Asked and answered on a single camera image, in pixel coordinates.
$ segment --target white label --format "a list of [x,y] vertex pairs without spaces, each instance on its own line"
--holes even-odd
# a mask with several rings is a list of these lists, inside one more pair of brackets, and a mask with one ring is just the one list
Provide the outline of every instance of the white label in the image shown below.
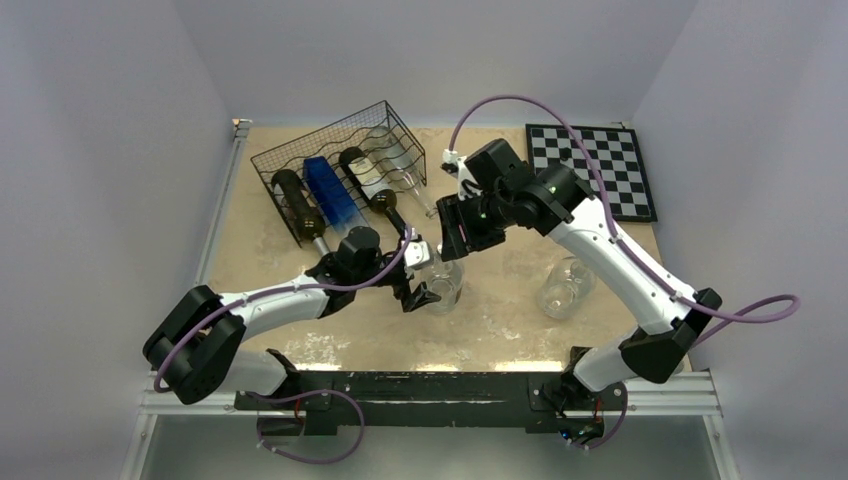
[[362,185],[362,192],[369,199],[378,192],[389,189],[389,184],[386,183],[380,171],[367,157],[357,158],[350,162],[348,167],[356,175],[357,180]]

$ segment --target clear glass cup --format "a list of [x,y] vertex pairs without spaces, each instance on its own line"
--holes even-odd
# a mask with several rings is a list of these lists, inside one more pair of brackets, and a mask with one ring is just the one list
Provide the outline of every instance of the clear glass cup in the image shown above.
[[433,256],[433,264],[421,271],[421,281],[426,282],[427,289],[442,299],[424,308],[430,313],[443,315],[453,311],[462,296],[463,268],[458,260],[443,262],[435,251]]
[[549,317],[570,318],[594,290],[595,281],[595,273],[580,259],[564,258],[551,269],[536,294],[536,303]]
[[379,125],[372,128],[362,142],[362,149],[396,185],[397,190],[415,199],[427,218],[438,214],[436,202],[424,190],[418,165],[415,165],[415,160],[388,127]]

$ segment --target wooden table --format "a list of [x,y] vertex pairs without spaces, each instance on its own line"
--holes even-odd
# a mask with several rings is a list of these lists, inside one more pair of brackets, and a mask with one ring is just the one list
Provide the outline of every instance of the wooden table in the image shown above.
[[[250,157],[309,133],[315,128],[251,129],[226,215],[211,287],[217,292],[252,290],[290,280],[314,266],[319,254],[311,245],[297,247],[268,197]],[[427,153],[433,199],[455,193],[453,178],[438,168],[450,129],[412,128]],[[503,137],[526,156],[523,128],[466,128],[457,150],[470,153]],[[400,195],[399,209],[432,245],[440,241],[437,220],[426,220],[411,200]],[[367,215],[392,249],[397,235],[383,217]],[[648,224],[624,229],[659,259]],[[331,248],[338,239],[328,237]],[[635,326],[624,304],[598,282],[595,291],[569,320],[545,316],[534,294],[555,261],[569,253],[534,231],[513,227],[505,244],[463,260],[465,286],[457,308],[435,316],[424,309],[403,314],[389,288],[357,293],[356,301],[328,318],[287,325],[246,342],[243,348],[275,348],[302,369],[352,370],[545,370],[562,368],[572,345],[597,346]]]

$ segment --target white wall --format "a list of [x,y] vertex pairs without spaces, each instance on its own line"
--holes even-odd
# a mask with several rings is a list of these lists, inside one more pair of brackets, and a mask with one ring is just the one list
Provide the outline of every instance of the white wall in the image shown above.
[[693,355],[746,479],[848,471],[846,45],[845,2],[701,0],[633,120],[670,268],[730,309],[805,301]]
[[116,478],[232,123],[169,0],[0,2],[3,478]]
[[[326,123],[387,99],[451,123],[524,93],[578,121],[636,111],[696,0],[176,0],[233,114]],[[518,104],[476,123],[550,119]]]

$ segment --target checkered board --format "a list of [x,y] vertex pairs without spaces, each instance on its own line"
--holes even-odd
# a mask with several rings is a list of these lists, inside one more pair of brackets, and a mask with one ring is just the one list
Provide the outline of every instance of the checkered board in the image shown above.
[[[657,213],[648,188],[636,132],[628,129],[574,127],[589,150],[600,161],[613,218],[620,222],[654,222]],[[577,175],[589,180],[591,173],[583,153],[568,132],[556,125],[527,125],[527,158],[538,173],[550,162],[562,161]],[[598,184],[590,180],[592,189]]]

